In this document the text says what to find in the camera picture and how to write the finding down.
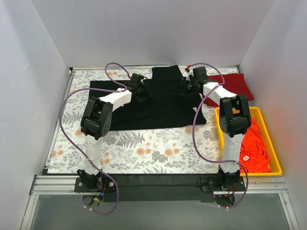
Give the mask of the black t-shirt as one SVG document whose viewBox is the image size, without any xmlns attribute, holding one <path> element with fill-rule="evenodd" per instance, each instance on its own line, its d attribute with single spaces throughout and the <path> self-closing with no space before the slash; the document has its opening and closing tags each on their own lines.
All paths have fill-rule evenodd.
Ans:
<svg viewBox="0 0 307 230">
<path fill-rule="evenodd" d="M 177 65 L 152 68 L 152 77 L 144 84 L 150 97 L 138 95 L 131 97 L 131 102 L 112 113 L 111 131 L 161 129 L 185 127 L 196 123 L 204 125 L 202 114 L 195 114 L 201 102 L 196 94 L 181 94 L 183 74 Z"/>
</svg>

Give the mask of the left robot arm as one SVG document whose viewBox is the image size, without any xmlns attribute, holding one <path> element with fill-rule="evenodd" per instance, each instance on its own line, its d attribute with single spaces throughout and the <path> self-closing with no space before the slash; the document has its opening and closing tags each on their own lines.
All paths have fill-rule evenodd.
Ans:
<svg viewBox="0 0 307 230">
<path fill-rule="evenodd" d="M 115 110 L 131 102 L 132 97 L 140 102 L 150 98 L 149 89 L 145 84 L 147 78 L 133 74 L 129 81 L 120 84 L 117 90 L 107 90 L 110 94 L 99 98 L 90 97 L 81 119 L 81 131 L 85 135 L 85 154 L 87 162 L 83 169 L 78 170 L 81 182 L 90 191 L 101 189 L 104 181 L 99 169 L 103 137 L 111 128 L 112 114 Z"/>
</svg>

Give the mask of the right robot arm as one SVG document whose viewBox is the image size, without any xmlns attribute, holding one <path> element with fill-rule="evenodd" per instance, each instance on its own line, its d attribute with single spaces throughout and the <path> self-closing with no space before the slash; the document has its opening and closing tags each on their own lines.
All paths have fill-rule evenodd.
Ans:
<svg viewBox="0 0 307 230">
<path fill-rule="evenodd" d="M 180 92 L 186 96 L 201 93 L 219 104 L 219 126 L 224 133 L 222 160 L 216 178 L 207 183 L 210 187 L 228 190 L 239 182 L 239 156 L 243 138 L 251 126 L 251 115 L 247 96 L 237 95 L 226 90 L 221 83 L 207 77 L 183 77 Z"/>
</svg>

